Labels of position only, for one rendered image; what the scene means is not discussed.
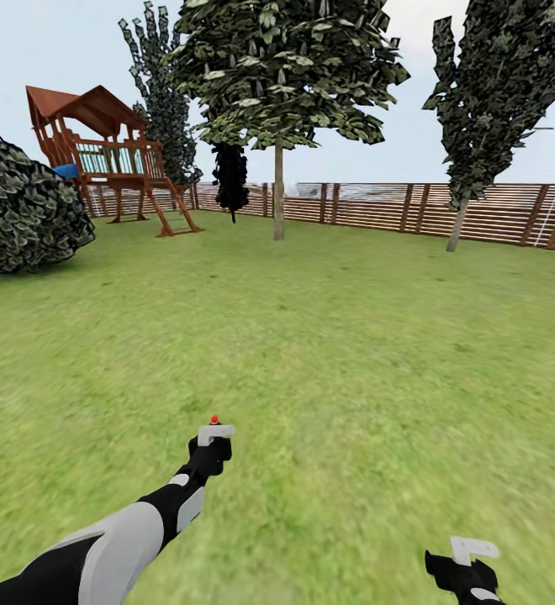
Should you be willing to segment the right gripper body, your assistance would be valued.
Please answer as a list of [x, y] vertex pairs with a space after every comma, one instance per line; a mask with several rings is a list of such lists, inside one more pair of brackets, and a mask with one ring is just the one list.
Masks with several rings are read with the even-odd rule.
[[440, 589], [456, 593], [458, 580], [464, 576], [471, 576], [482, 583], [486, 583], [495, 592], [496, 587], [494, 586], [492, 571], [486, 564], [475, 561], [470, 566], [460, 566], [452, 557], [441, 555], [432, 555], [431, 560], [435, 573], [435, 582]]

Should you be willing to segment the pesticide atomizer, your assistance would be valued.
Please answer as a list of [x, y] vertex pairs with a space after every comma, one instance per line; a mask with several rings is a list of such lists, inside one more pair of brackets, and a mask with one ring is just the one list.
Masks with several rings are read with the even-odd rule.
[[[218, 424], [218, 418], [214, 415], [211, 418], [211, 423], [212, 424]], [[219, 461], [218, 464], [215, 465], [214, 470], [211, 471], [211, 476], [220, 476], [222, 475], [224, 472], [224, 462], [223, 461]]]

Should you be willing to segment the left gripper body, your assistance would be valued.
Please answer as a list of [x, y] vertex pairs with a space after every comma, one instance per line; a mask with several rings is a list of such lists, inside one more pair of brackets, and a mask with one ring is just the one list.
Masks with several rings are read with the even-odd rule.
[[214, 441], [205, 447], [198, 447], [197, 439], [189, 441], [189, 458], [204, 458], [214, 470], [219, 461], [232, 458], [231, 442], [229, 437], [214, 438]]

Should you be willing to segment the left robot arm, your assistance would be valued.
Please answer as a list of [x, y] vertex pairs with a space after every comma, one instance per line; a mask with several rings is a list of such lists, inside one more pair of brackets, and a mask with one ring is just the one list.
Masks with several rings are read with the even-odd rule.
[[199, 428], [189, 462], [156, 492], [78, 530], [0, 583], [0, 605], [122, 605], [160, 551], [204, 505], [206, 481], [230, 460], [235, 426]]

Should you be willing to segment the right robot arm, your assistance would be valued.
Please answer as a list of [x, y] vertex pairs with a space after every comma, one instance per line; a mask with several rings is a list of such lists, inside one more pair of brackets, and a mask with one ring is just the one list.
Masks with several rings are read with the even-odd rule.
[[436, 585], [445, 591], [455, 592], [460, 604], [504, 605], [495, 594], [498, 580], [494, 569], [470, 560], [471, 555], [499, 558], [496, 545], [486, 540], [455, 535], [450, 537], [450, 547], [452, 557], [432, 555], [429, 550], [425, 551], [425, 568], [427, 573], [435, 576]]

